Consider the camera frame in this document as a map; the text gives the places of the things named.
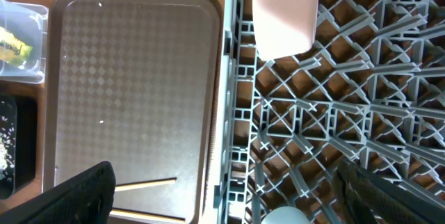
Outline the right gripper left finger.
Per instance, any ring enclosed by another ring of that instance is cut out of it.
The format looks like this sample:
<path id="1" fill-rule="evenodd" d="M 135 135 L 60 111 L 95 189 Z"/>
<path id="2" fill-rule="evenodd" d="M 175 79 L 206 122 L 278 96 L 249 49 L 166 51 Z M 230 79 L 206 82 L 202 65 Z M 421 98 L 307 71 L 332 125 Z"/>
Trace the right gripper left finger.
<path id="1" fill-rule="evenodd" d="M 1 224 L 106 223 L 115 186 L 113 167 L 103 161 L 2 213 Z"/>

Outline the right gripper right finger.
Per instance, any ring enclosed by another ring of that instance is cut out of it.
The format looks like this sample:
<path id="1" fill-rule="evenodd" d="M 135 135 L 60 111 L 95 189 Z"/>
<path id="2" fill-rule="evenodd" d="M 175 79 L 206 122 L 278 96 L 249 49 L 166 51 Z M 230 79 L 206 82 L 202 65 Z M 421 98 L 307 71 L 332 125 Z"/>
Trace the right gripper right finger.
<path id="1" fill-rule="evenodd" d="M 341 160 L 334 172 L 332 190 L 347 224 L 377 224 L 375 216 L 386 223 L 444 222 L 443 207 L 422 200 L 347 159 Z"/>

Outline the wooden chopstick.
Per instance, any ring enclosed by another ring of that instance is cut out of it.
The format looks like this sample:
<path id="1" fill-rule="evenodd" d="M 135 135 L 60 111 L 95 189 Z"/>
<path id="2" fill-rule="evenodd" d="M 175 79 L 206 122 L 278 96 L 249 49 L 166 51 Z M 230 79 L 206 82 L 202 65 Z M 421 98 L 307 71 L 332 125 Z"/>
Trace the wooden chopstick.
<path id="1" fill-rule="evenodd" d="M 112 209 L 110 212 L 110 215 L 119 216 L 119 217 L 128 217 L 128 218 L 137 218 L 137 219 L 148 220 L 148 221 L 185 223 L 185 220 L 180 219 L 180 218 L 161 216 L 161 215 L 157 215 L 157 214 L 145 214 L 145 213 L 139 213 L 139 212 L 135 212 L 135 211 L 127 211 L 127 210 L 119 210 L 119 209 Z"/>
<path id="2" fill-rule="evenodd" d="M 128 183 L 128 184 L 120 184 L 115 187 L 115 192 L 130 191 L 130 190 L 136 190 L 136 189 L 145 189 L 145 188 L 154 187 L 154 186 L 169 185 L 169 184 L 174 184 L 176 181 L 177 181 L 176 178 L 170 178 L 170 179 L 158 179 L 158 180 L 152 180 L 152 181 L 146 181 L 146 182 L 134 182 L 134 183 Z"/>

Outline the white cup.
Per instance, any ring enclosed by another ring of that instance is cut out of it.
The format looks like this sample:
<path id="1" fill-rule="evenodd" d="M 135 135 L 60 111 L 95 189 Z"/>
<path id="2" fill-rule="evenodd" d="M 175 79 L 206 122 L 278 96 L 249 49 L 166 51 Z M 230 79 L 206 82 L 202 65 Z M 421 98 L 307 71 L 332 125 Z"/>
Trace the white cup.
<path id="1" fill-rule="evenodd" d="M 272 210 L 261 224 L 310 224 L 305 214 L 295 207 L 279 207 Z"/>

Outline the yellow snack wrapper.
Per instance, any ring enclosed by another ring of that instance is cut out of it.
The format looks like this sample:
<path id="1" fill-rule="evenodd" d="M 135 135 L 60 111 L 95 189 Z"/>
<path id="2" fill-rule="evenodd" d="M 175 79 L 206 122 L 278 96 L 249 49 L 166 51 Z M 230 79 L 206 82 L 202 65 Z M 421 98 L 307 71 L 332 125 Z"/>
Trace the yellow snack wrapper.
<path id="1" fill-rule="evenodd" d="M 19 67 L 27 62 L 33 47 L 18 40 L 11 32 L 1 27 L 1 60 Z"/>

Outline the pink bowl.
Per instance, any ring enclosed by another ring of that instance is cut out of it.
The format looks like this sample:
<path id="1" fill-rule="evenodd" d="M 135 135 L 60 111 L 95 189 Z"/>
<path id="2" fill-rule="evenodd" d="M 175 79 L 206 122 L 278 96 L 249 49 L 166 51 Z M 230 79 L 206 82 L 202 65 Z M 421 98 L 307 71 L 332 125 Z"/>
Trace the pink bowl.
<path id="1" fill-rule="evenodd" d="M 263 61 L 309 51 L 315 41 L 318 0 L 252 0 L 254 38 Z"/>

